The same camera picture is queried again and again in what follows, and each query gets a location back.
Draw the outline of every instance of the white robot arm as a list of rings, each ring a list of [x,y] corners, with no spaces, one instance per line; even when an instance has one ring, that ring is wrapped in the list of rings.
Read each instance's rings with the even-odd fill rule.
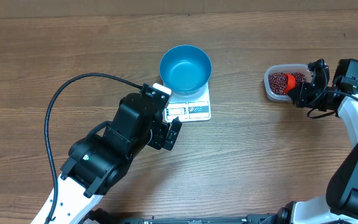
[[[358,143],[358,102],[352,98],[345,97],[339,106],[338,116],[345,123],[351,146],[355,148]],[[357,217],[331,213],[331,207],[327,204],[326,195],[306,202],[295,203],[291,213],[291,223],[293,224],[330,223],[339,220],[358,223]]]
[[[297,107],[335,111],[346,126],[353,150],[332,177],[326,195],[306,202],[291,202],[281,208],[277,214],[265,215],[263,220],[257,222],[248,218],[241,219],[242,224],[358,223],[358,61],[340,60],[332,87],[327,87],[329,71],[323,59],[309,63],[308,67],[314,71],[312,82],[290,90],[288,95]],[[151,115],[162,114],[171,91],[157,84],[153,88],[148,86],[144,88],[145,91],[140,91],[141,97],[128,95],[127,99],[132,101],[137,99],[137,104],[141,104],[141,108],[145,105],[151,106],[151,102],[158,103],[159,108],[154,109]],[[144,145],[148,144],[157,149],[161,147],[172,149],[181,126],[179,121],[174,120],[169,130],[169,125],[161,123],[162,118],[158,117],[158,126],[151,128],[147,126],[141,128],[141,132],[137,132],[136,136],[126,136],[126,133],[133,133],[135,127],[139,130],[134,121],[119,121],[126,117],[128,107],[137,108],[136,105],[123,99],[114,121],[104,126],[97,126],[88,135],[96,136],[101,128],[106,127],[103,137],[88,138],[87,136],[71,147],[70,157],[62,166],[62,174],[58,178],[58,197],[53,198],[54,191],[52,191],[32,223],[81,223],[109,188],[126,174],[133,157]],[[142,115],[148,110],[149,108],[136,109]],[[134,145],[131,144],[136,138],[143,139],[140,149],[133,148]],[[126,157],[128,152],[134,155]],[[57,200],[56,210],[51,220],[45,221],[49,217],[54,200]]]

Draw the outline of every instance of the wooden table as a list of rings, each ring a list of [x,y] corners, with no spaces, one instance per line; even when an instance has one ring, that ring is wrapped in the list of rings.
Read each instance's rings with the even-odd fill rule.
[[[172,151],[146,147],[99,204],[150,218],[276,212],[325,193],[350,152],[340,119],[266,98],[272,65],[358,59],[358,11],[253,12],[0,20],[0,223],[29,223],[52,189],[43,134],[66,80],[102,72],[160,82],[162,55],[201,47],[213,63],[212,120],[185,123]],[[59,96],[50,120],[57,169],[119,100],[137,91],[87,78]]]

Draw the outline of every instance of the red beans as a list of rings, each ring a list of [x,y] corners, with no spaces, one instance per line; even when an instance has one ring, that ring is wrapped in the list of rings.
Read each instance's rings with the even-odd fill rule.
[[[276,72],[268,76],[268,84],[273,93],[277,95],[286,95],[284,93],[285,87],[287,87],[288,78],[283,72]],[[295,77],[296,85],[300,85],[306,81],[306,76],[300,72],[289,73]]]

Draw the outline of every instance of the wood grain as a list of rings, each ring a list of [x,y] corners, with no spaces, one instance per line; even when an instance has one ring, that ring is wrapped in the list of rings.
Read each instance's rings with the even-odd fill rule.
[[[0,0],[0,19],[358,9],[358,0]]]
[[[272,103],[266,69],[358,59],[358,11],[252,12],[0,20],[0,223],[29,223],[52,189],[43,137],[58,87],[87,72],[160,82],[162,55],[197,45],[213,63],[212,120],[183,125],[175,148],[146,147],[99,204],[145,218],[276,212],[325,193],[350,152],[335,117]],[[59,96],[50,121],[55,165],[70,146],[136,91],[88,78]]]

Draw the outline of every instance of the red object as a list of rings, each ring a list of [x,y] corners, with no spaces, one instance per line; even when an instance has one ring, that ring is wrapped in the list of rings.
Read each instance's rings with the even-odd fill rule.
[[[284,93],[288,94],[288,91],[290,91],[291,89],[293,89],[296,85],[296,79],[293,75],[291,74],[284,74],[287,78],[288,78],[288,83],[287,83],[287,87],[285,87],[284,89]]]
[[[300,72],[288,72],[288,73],[283,73],[283,72],[276,72],[276,73],[272,73],[269,74],[268,76],[268,85],[271,89],[271,91],[276,94],[276,95],[287,95],[284,92],[284,89],[287,87],[288,85],[288,75],[292,75],[295,77],[295,86],[297,85],[301,85],[302,83],[306,82],[306,76]]]

